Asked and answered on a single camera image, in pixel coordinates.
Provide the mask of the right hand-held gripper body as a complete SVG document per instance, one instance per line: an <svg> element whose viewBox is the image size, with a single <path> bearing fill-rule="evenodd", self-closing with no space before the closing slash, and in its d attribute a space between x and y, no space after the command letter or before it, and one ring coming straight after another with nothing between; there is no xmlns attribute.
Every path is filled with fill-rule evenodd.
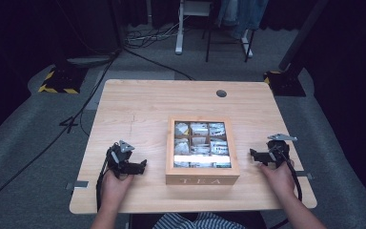
<svg viewBox="0 0 366 229"><path fill-rule="evenodd" d="M278 168L283 162L290 159L290 146L286 143L287 140L297 141L296 136L275 134L269 136L270 141L267 143L268 153Z"/></svg>

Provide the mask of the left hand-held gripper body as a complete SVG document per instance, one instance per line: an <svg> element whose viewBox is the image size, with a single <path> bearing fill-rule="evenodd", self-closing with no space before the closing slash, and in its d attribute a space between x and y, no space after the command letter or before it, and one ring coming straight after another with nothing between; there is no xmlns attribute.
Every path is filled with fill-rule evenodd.
<svg viewBox="0 0 366 229"><path fill-rule="evenodd" d="M107 151L108 168L113 171L117 178L120 178L120 170L126 169L130 156L134 150L129 143L120 140L115 142Z"/></svg>

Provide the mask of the wooden tea box glass lid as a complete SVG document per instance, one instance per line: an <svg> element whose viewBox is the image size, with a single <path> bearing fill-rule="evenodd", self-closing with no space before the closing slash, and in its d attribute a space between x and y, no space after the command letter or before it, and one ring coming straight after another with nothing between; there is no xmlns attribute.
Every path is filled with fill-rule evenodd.
<svg viewBox="0 0 366 229"><path fill-rule="evenodd" d="M231 120L170 116L165 177L168 185L234 185L240 171Z"/></svg>

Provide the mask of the person's right hand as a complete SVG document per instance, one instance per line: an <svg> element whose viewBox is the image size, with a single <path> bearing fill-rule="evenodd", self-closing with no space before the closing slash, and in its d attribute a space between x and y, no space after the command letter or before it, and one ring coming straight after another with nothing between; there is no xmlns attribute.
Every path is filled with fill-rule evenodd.
<svg viewBox="0 0 366 229"><path fill-rule="evenodd" d="M271 169L264 164L259 164L258 167L280 201L295 198L295 182L287 164L282 163L276 169Z"/></svg>

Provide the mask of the person's left hand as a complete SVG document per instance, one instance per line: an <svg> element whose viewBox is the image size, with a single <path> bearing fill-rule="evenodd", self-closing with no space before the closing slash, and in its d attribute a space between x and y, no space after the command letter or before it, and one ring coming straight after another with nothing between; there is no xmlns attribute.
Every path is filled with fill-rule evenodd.
<svg viewBox="0 0 366 229"><path fill-rule="evenodd" d="M108 171L103 178L101 189L101 207L116 211L123 201L133 180L133 175L122 179L115 176L113 171Z"/></svg>

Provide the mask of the group of tea bags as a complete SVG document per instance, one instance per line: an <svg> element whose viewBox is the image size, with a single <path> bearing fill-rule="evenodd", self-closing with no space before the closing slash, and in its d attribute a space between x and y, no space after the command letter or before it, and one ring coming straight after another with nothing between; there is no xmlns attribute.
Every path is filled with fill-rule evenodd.
<svg viewBox="0 0 366 229"><path fill-rule="evenodd" d="M177 121L173 126L174 167L232 167L224 122Z"/></svg>

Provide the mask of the yellow black striped stand base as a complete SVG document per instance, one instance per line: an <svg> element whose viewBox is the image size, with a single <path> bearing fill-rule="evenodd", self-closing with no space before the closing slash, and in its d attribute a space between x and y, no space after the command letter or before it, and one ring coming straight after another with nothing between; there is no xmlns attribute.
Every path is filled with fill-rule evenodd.
<svg viewBox="0 0 366 229"><path fill-rule="evenodd" d="M268 71L263 74L263 80L268 84L274 96L305 96L305 91L296 76L285 72Z"/></svg>
<svg viewBox="0 0 366 229"><path fill-rule="evenodd" d="M52 67L39 87L38 92L79 94L87 72L87 68L70 67L59 69Z"/></svg>

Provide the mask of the striped shirt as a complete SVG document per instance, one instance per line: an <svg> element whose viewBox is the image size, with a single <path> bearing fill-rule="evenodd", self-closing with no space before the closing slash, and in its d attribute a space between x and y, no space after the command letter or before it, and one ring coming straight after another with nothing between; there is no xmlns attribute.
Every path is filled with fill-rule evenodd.
<svg viewBox="0 0 366 229"><path fill-rule="evenodd" d="M195 220L187 219L177 213L168 213L152 229L246 229L246 227L216 214L204 212L199 213Z"/></svg>

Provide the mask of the black metal stool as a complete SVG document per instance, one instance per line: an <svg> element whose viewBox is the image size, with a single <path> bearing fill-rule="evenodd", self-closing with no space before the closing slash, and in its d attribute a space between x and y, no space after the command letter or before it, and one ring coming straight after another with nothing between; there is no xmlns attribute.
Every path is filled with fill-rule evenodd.
<svg viewBox="0 0 366 229"><path fill-rule="evenodd" d="M245 54L244 61L247 62L249 58L253 56L251 47L254 40L255 30L251 31L251 36L247 37L248 32L245 31L241 38L229 38L228 37L228 26L218 27L216 25L217 15L221 9L222 0L213 0L209 6L209 15L207 17L205 30L203 31L203 38L207 38L206 48L206 61L209 61L210 51L212 45L239 45L243 48ZM220 34L220 37L216 40L212 40L214 32Z"/></svg>

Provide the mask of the dark metal stand pole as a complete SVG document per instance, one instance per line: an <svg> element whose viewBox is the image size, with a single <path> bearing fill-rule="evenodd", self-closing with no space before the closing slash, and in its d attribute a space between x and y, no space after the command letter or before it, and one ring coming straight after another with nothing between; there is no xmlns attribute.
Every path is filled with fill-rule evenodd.
<svg viewBox="0 0 366 229"><path fill-rule="evenodd" d="M313 28L315 22L323 12L328 2L329 0L317 0L315 6L312 8L312 11L306 18L306 21L303 23L301 30L295 37L295 40L279 63L278 68L281 71L287 71L290 68L291 64L294 62L297 52L300 50L302 44L306 40L309 32Z"/></svg>

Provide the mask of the hanging blue clothing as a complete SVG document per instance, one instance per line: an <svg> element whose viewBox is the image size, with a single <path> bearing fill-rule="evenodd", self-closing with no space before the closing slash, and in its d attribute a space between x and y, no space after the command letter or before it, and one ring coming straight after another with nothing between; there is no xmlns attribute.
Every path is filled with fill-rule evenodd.
<svg viewBox="0 0 366 229"><path fill-rule="evenodd" d="M215 23L233 27L232 37L242 38L247 30L259 29L269 0L221 0Z"/></svg>

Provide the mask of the white desk leg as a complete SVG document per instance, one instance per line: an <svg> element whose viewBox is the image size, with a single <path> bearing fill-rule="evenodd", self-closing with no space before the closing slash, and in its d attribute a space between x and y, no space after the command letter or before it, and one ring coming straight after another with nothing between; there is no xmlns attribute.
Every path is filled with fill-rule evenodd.
<svg viewBox="0 0 366 229"><path fill-rule="evenodd" d="M184 19L186 16L207 17L210 11L210 2L206 0L179 0L178 29L174 52L183 53Z"/></svg>

